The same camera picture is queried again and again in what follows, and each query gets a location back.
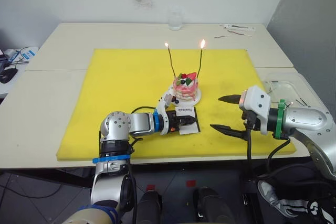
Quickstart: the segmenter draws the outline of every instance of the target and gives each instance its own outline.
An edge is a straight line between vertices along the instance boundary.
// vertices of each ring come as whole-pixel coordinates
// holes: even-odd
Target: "tiled floor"
[[[137,173],[138,200],[148,188],[162,195],[162,224],[194,221],[193,191],[208,186],[216,190],[227,202],[238,224],[249,223],[240,192],[239,173],[233,170],[174,170],[159,173]],[[0,185],[30,196],[48,195],[59,185],[10,174],[0,175]],[[7,190],[0,207],[0,223],[62,223],[81,206],[89,204],[90,190],[62,186],[55,195],[45,199],[25,198]],[[280,224],[286,219],[262,198],[265,223]],[[123,217],[131,224],[132,212]]]

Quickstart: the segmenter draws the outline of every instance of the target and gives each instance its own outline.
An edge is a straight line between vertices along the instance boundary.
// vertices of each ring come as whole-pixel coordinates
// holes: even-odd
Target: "candle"
[[[205,45],[205,40],[204,39],[202,39],[202,41],[201,41],[201,56],[200,56],[200,63],[199,63],[199,69],[198,69],[198,73],[197,73],[197,76],[196,76],[196,78],[198,78],[198,75],[200,74],[200,70],[201,70],[201,65],[202,65],[202,52],[203,52],[203,47],[204,47],[204,45]]]
[[[173,70],[173,73],[174,73],[174,77],[176,77],[176,75],[175,75],[175,71],[174,71],[174,68],[173,68],[173,63],[172,63],[172,55],[171,55],[171,53],[170,53],[170,48],[169,48],[169,45],[168,45],[168,43],[167,43],[167,42],[166,42],[164,45],[166,46],[166,48],[168,48],[168,52],[169,52],[169,58],[170,58],[170,66],[172,67],[172,70]]]

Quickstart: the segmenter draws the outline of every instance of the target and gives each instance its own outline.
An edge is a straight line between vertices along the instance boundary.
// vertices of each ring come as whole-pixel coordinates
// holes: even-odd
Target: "sneaker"
[[[262,197],[267,201],[271,206],[275,207],[283,216],[287,218],[294,218],[297,215],[292,214],[289,209],[287,209],[281,201],[278,199],[275,194],[274,187],[272,187],[269,183],[260,180],[258,181],[258,190]]]

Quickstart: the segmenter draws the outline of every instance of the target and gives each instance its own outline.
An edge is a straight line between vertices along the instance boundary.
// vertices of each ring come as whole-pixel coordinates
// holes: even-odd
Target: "blue band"
[[[153,116],[155,121],[155,132],[156,132],[159,131],[159,114],[156,109],[154,110]]]
[[[119,155],[119,156],[110,156],[110,157],[95,157],[92,162],[94,164],[98,162],[105,162],[105,161],[111,161],[111,160],[121,160],[121,159],[130,159],[131,155]]]
[[[80,211],[80,210],[84,210],[84,209],[92,209],[92,208],[93,208],[93,209],[99,209],[99,210],[104,211],[104,212],[107,213],[108,216],[111,218],[112,223],[113,223],[113,224],[116,224],[116,221],[115,221],[115,220],[118,218],[118,213],[117,213],[117,211],[116,211],[114,208],[112,208],[112,207],[104,207],[104,206],[98,206],[98,205],[91,205],[91,206],[81,207],[81,208],[78,209],[78,211]]]

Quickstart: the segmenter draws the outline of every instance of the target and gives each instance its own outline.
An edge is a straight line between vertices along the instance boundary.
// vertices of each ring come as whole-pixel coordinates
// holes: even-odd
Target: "birthday cake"
[[[179,101],[196,101],[198,91],[198,79],[194,73],[180,73],[173,81],[173,94]]]

